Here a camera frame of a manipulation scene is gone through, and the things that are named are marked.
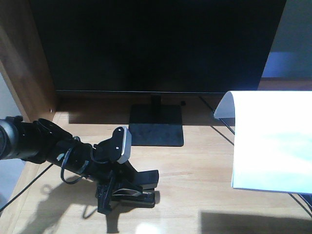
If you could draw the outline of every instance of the monitor base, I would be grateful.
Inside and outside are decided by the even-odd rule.
[[[129,131],[134,146],[183,146],[181,107],[161,105],[160,96],[151,105],[133,105]]]

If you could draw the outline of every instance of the desk surface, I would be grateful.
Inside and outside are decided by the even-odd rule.
[[[218,102],[205,99],[213,106]],[[53,166],[3,212],[0,233],[311,233],[311,218],[288,194],[231,188],[234,136],[200,99],[170,102],[181,100],[186,101],[183,147],[132,147],[130,162],[138,171],[159,170],[160,199],[154,208],[117,205],[107,217],[92,214],[96,185],[64,184],[60,168]],[[98,143],[127,122],[129,104],[67,100],[54,122],[83,142]],[[47,165],[27,163],[14,193]]]

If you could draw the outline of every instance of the black cable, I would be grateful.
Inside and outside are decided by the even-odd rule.
[[[215,128],[214,126],[211,126],[212,129],[214,129],[217,133],[219,133],[224,139],[226,139],[231,145],[234,146],[234,143],[228,139],[224,134],[222,134],[217,128]]]
[[[94,155],[93,155],[93,147],[92,147],[92,145],[90,145],[90,158],[92,159],[93,162],[98,163],[98,164],[106,164],[106,163],[109,162],[109,161],[103,161],[103,162],[101,162],[101,161],[95,160],[95,159],[94,159]]]
[[[202,96],[199,96],[199,98],[206,104],[206,106],[207,106],[213,113],[215,113],[215,110],[211,107],[211,105],[209,105],[209,103],[208,103],[205,99],[203,99]],[[220,118],[219,120],[221,120],[221,122],[231,131],[231,133],[233,133],[233,134],[235,135],[235,131],[234,131],[223,119]],[[307,208],[305,208],[304,205],[303,205],[297,198],[294,197],[294,195],[289,194],[289,196],[291,196],[291,197],[308,213],[308,215],[312,218],[312,213],[311,213]],[[308,207],[309,207],[309,208],[311,209],[311,211],[312,211],[312,206],[311,206],[311,204],[310,204],[306,199],[304,199],[304,197],[303,197],[302,195],[299,194],[299,197],[308,205]]]
[[[22,191],[20,191],[14,198],[12,198],[8,203],[6,203],[1,209],[0,213],[8,207],[16,198],[18,198],[22,193],[24,193],[37,179],[39,179],[47,170],[49,170],[53,164],[51,163],[46,169],[44,169],[38,176],[36,176]]]
[[[307,204],[307,206],[309,207],[310,211],[312,212],[312,205],[304,198],[303,195],[298,194],[298,196]]]
[[[215,110],[211,107],[211,105],[209,105],[209,103],[203,99],[202,96],[199,96],[200,100],[202,100],[206,106],[213,112],[215,113]],[[231,133],[233,133],[233,135],[235,135],[235,131],[222,119],[222,118],[219,118],[219,120],[231,131]]]
[[[69,155],[72,153],[72,151],[74,150],[74,148],[76,147],[77,145],[75,144],[73,147],[69,148],[64,156],[64,159],[63,159],[63,162],[62,162],[62,165],[60,167],[60,178],[61,180],[63,180],[63,182],[65,182],[66,184],[76,184],[77,182],[79,182],[83,176],[80,176],[79,178],[75,179],[75,180],[72,180],[72,181],[68,181],[64,178],[64,172],[65,172],[65,167],[66,167],[66,164],[67,164],[67,160],[69,158]]]
[[[311,212],[307,208],[305,208],[304,205],[302,205],[302,203],[297,198],[294,197],[294,195],[289,194],[289,196],[291,196],[308,213],[308,215],[312,218]]]

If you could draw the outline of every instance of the monitor stand neck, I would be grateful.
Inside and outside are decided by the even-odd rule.
[[[129,130],[132,145],[183,146],[181,107],[163,105],[161,96],[153,94],[150,105],[131,107]]]

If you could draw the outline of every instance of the curled paper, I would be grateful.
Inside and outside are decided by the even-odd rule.
[[[235,117],[233,188],[312,194],[311,91],[230,91],[214,117]]]

